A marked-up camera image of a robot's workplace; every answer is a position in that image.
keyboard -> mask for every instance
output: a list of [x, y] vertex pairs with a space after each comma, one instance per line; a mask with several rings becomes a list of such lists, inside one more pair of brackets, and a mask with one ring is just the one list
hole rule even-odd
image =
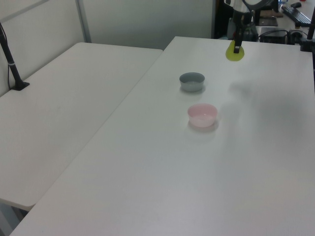
[[302, 27], [309, 27], [311, 20], [307, 18], [302, 12], [293, 7], [282, 6], [283, 13], [287, 15], [294, 22], [301, 22]]

pink bowl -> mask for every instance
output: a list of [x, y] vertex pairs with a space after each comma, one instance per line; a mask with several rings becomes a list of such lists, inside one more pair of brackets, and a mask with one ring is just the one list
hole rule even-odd
[[207, 103], [195, 104], [188, 108], [189, 120], [196, 127], [204, 128], [213, 125], [217, 115], [217, 109]]

white table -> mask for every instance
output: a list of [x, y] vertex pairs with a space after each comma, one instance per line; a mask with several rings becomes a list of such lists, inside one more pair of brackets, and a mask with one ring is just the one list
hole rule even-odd
[[[312, 55], [228, 44], [176, 37], [11, 236], [315, 235]], [[214, 127], [189, 125], [200, 102]]]
[[79, 43], [0, 98], [0, 202], [30, 210], [161, 50]]

yellow-green disc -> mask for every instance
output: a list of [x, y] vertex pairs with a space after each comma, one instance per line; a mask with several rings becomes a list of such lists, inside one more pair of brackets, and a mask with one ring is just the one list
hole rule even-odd
[[244, 53], [244, 49], [243, 47], [241, 46], [240, 48], [240, 52], [239, 53], [234, 53], [234, 45], [235, 45], [235, 41], [233, 40], [231, 43], [230, 43], [230, 46], [228, 46], [226, 52], [225, 52], [225, 56], [228, 60], [231, 60], [231, 61], [239, 61], [241, 60], [245, 53]]

white wall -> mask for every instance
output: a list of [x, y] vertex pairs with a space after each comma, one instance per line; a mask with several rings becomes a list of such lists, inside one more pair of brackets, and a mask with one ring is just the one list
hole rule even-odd
[[[49, 0], [2, 26], [22, 80], [84, 41], [75, 0]], [[7, 62], [0, 49], [0, 96], [8, 91], [6, 77]]]
[[93, 43], [164, 50], [175, 36], [211, 37], [215, 0], [81, 0]]

